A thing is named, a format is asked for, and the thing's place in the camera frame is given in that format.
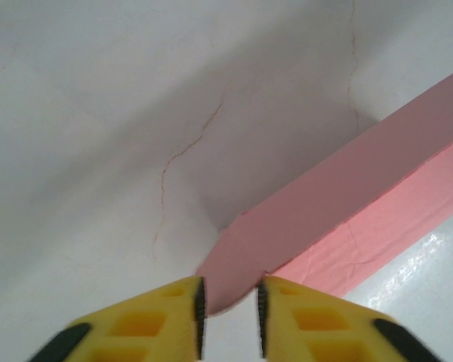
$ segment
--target rectangular hole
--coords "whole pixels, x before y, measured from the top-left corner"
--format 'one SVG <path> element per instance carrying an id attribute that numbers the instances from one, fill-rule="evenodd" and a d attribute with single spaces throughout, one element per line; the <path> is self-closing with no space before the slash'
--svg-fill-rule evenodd
<path id="1" fill-rule="evenodd" d="M 148 351 L 133 348 L 102 348 L 92 354 L 91 362 L 144 362 Z"/>
<path id="2" fill-rule="evenodd" d="M 307 347 L 315 362 L 374 362 L 359 341 L 309 341 Z"/>
<path id="3" fill-rule="evenodd" d="M 121 316 L 111 329 L 111 336 L 150 336 L 159 334 L 166 321 L 166 313 L 148 311 Z"/>
<path id="4" fill-rule="evenodd" d="M 299 308 L 293 310 L 295 321 L 301 330 L 346 330 L 347 322 L 333 309 Z"/>

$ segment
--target scratch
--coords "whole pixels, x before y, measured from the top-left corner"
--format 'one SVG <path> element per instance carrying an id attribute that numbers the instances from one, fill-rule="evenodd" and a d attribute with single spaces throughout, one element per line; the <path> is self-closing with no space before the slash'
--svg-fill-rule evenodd
<path id="1" fill-rule="evenodd" d="M 348 221 L 346 222 L 346 226 L 347 226 L 347 229 L 349 230 L 350 237 L 353 239 L 353 243 L 354 243 L 354 246 L 356 247 L 356 251 L 359 252 L 359 245 L 357 244 L 356 237 L 354 236 L 353 230 L 350 228 L 350 224 Z"/>
<path id="2" fill-rule="evenodd" d="M 357 0 L 353 0 L 353 10 L 350 13 L 349 24 L 351 28 L 351 45 L 352 52 L 351 56 L 354 59 L 354 67 L 351 73 L 349 74 L 349 82 L 347 84 L 347 105 L 349 109 L 354 112 L 356 115 L 356 134 L 359 134 L 359 111 L 356 108 L 356 104 L 353 99 L 353 78 L 354 74 L 359 67 L 359 58 L 357 57 L 357 37 L 356 37 L 356 24 L 354 23 L 354 17 L 356 16 L 356 6 Z"/>
<path id="3" fill-rule="evenodd" d="M 189 150 L 191 150 L 198 142 L 200 142 L 202 139 L 203 139 L 203 136 L 205 135 L 205 131 L 206 129 L 210 126 L 210 124 L 215 120 L 215 118 L 217 117 L 217 114 L 218 112 L 221 110 L 221 107 L 223 105 L 223 102 L 224 102 L 224 98 L 225 98 L 225 93 L 223 92 L 223 95 L 221 97 L 221 101 L 220 101 L 220 104 L 218 105 L 218 107 L 213 111 L 213 113 L 211 113 L 210 117 L 208 117 L 208 119 L 206 120 L 206 122 L 203 124 L 202 126 L 202 132 L 200 133 L 200 135 L 198 137 L 196 137 L 196 139 L 194 141 L 192 141 L 188 146 L 185 147 L 185 149 L 181 152 L 178 152 L 176 155 L 174 155 L 173 157 L 171 157 L 168 162 L 166 162 L 166 166 L 165 168 L 163 169 L 163 171 L 161 172 L 161 219 L 159 221 L 159 226 L 158 228 L 156 229 L 156 233 L 154 234 L 154 237 L 153 237 L 153 259 L 156 260 L 156 252 L 155 252 L 155 245 L 156 243 L 158 242 L 158 239 L 159 239 L 159 234 L 161 233 L 161 230 L 162 230 L 162 227 L 163 227 L 163 224 L 165 223 L 165 194 L 166 194 L 166 190 L 165 190 L 165 180 L 166 180 L 166 173 L 168 172 L 169 170 L 169 167 L 171 166 L 171 164 L 173 163 L 174 160 L 176 160 L 177 158 L 181 157 L 182 155 L 184 155 L 185 153 L 187 153 Z"/>

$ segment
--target black rubber pad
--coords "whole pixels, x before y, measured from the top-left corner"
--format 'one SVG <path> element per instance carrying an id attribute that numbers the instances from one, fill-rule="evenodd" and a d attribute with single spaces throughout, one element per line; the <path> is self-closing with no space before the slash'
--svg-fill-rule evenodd
<path id="1" fill-rule="evenodd" d="M 406 328 L 380 318 L 374 319 L 372 323 L 408 362 L 442 361 L 410 334 Z"/>
<path id="2" fill-rule="evenodd" d="M 262 358 L 267 357 L 267 318 L 269 316 L 269 293 L 263 281 L 257 287 L 258 325 Z"/>
<path id="3" fill-rule="evenodd" d="M 64 362 L 91 329 L 89 323 L 80 323 L 59 332 L 29 362 Z"/>
<path id="4" fill-rule="evenodd" d="M 203 358 L 203 337 L 205 335 L 205 315 L 206 315 L 206 303 L 205 303 L 205 279 L 199 283 L 198 290 L 195 294 L 195 320 L 196 320 L 196 350 L 198 352 L 199 359 Z"/>

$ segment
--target pink foam board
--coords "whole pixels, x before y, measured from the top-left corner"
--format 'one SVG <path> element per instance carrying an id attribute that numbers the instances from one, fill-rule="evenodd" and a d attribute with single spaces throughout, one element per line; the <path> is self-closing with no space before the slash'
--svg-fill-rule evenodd
<path id="1" fill-rule="evenodd" d="M 407 241 L 414 242 L 430 223 L 451 212 L 451 146 L 453 75 L 243 213 L 223 230 L 220 240 L 197 271 L 206 278 L 208 312 L 230 307 L 248 293 L 262 275 L 273 273 L 281 266 L 284 267 L 278 271 L 279 275 L 316 287 L 323 280 L 313 280 L 316 275 L 310 272 L 312 263 L 317 265 L 315 270 L 321 269 L 319 265 L 325 266 L 325 272 L 317 274 L 322 278 L 337 278 L 337 273 L 331 269 L 340 272 L 340 265 L 345 264 L 347 267 L 339 274 L 344 279 L 337 278 L 329 287 L 320 289 L 339 294 L 359 283 L 365 275 L 354 276 L 357 270 L 364 273 L 377 270 L 406 248 Z M 438 167 L 425 171 L 428 178 L 445 170 L 449 170 L 451 177 L 442 179 L 440 176 L 438 182 L 427 182 L 427 176 L 422 173 L 427 164 Z M 401 189 L 400 195 L 404 197 L 400 197 L 396 189 L 412 179 L 413 184 L 406 186 L 406 190 L 416 189 L 420 193 L 414 198 L 407 197 L 408 191 Z M 434 199 L 430 198 L 434 194 L 439 198 L 438 210 L 431 207 Z M 384 204 L 391 206 L 385 209 L 390 210 L 391 216 L 382 208 L 383 203 L 377 208 L 373 204 L 381 197 L 386 199 Z M 405 213 L 407 205 L 418 198 L 423 198 L 424 206 L 431 211 L 418 216 L 417 210 L 421 207 L 412 207 L 411 213 Z M 396 233 L 390 234 L 393 227 L 401 225 L 400 220 L 405 223 L 402 227 L 405 238 L 401 238 L 404 244 L 394 240 Z M 365 240 L 381 229 L 383 237 Z M 316 242 L 319 245 L 314 260 L 306 250 Z M 299 255 L 299 259 L 286 265 Z"/>
<path id="2" fill-rule="evenodd" d="M 453 145 L 274 274 L 343 296 L 453 214 Z"/>

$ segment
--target glossy surface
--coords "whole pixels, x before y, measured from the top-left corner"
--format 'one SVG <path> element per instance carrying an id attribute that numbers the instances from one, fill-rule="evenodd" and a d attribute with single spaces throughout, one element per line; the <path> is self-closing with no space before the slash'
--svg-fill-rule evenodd
<path id="1" fill-rule="evenodd" d="M 452 73 L 453 2 L 0 0 L 0 362 L 190 275 Z M 211 321 L 206 360 L 259 359 L 254 310 Z"/>
<path id="2" fill-rule="evenodd" d="M 453 217 L 345 298 L 391 314 L 453 361 Z"/>

